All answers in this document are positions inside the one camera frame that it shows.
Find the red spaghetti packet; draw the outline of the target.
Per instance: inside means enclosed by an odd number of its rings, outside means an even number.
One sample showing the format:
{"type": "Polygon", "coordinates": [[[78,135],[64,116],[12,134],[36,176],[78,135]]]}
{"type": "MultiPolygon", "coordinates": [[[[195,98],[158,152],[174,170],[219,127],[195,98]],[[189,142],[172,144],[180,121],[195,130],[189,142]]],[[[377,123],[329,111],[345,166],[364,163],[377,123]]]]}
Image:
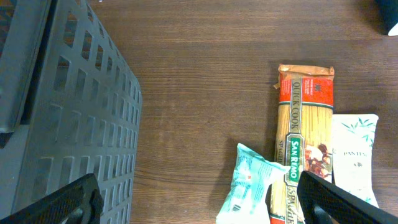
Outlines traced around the red spaghetti packet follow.
{"type": "Polygon", "coordinates": [[[332,181],[332,67],[285,65],[278,68],[279,106],[275,161],[290,170],[272,184],[271,223],[304,223],[297,196],[303,171],[332,181]]]}

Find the white cosmetic tube gold cap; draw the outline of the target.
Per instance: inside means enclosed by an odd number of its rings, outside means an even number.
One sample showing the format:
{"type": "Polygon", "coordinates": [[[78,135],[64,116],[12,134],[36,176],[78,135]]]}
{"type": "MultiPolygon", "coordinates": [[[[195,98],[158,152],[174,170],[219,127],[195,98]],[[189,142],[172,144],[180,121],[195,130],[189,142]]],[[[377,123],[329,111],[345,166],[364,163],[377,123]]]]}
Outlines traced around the white cosmetic tube gold cap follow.
{"type": "Polygon", "coordinates": [[[372,150],[379,117],[376,114],[332,116],[335,185],[378,207],[372,187],[372,150]]]}

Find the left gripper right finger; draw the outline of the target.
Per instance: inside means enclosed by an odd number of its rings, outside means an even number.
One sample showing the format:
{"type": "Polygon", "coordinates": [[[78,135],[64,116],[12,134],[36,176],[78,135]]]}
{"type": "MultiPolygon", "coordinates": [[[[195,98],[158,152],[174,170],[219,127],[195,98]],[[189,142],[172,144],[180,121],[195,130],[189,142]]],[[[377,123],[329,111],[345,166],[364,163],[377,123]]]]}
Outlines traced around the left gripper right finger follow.
{"type": "Polygon", "coordinates": [[[397,217],[309,171],[301,173],[297,195],[305,223],[397,223],[397,217]]]}

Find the light teal snack pouch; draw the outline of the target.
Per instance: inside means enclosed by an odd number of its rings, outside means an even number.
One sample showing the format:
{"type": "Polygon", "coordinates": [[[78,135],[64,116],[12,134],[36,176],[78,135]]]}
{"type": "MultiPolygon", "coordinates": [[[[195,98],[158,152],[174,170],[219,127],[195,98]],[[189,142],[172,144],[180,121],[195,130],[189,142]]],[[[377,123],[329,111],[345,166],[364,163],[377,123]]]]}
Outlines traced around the light teal snack pouch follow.
{"type": "Polygon", "coordinates": [[[289,166],[267,161],[257,152],[239,143],[231,189],[216,217],[216,223],[270,223],[266,205],[267,191],[270,185],[289,170],[289,166]]]}

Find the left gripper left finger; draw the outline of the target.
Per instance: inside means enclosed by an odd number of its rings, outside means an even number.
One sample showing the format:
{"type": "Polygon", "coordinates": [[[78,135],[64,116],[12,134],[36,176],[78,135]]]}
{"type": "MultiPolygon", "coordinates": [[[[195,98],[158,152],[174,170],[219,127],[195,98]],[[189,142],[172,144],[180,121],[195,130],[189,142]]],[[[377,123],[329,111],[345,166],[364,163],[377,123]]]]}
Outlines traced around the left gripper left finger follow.
{"type": "Polygon", "coordinates": [[[18,212],[1,223],[94,223],[104,207],[98,181],[86,174],[18,212]]]}

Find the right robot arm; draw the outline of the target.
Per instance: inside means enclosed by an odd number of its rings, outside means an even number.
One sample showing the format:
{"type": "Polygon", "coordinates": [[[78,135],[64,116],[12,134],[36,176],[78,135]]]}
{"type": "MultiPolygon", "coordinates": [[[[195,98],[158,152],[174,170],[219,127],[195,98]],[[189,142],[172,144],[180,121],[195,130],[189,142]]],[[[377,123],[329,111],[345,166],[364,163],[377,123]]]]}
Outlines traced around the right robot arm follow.
{"type": "Polygon", "coordinates": [[[388,36],[397,36],[397,0],[376,0],[388,36]]]}

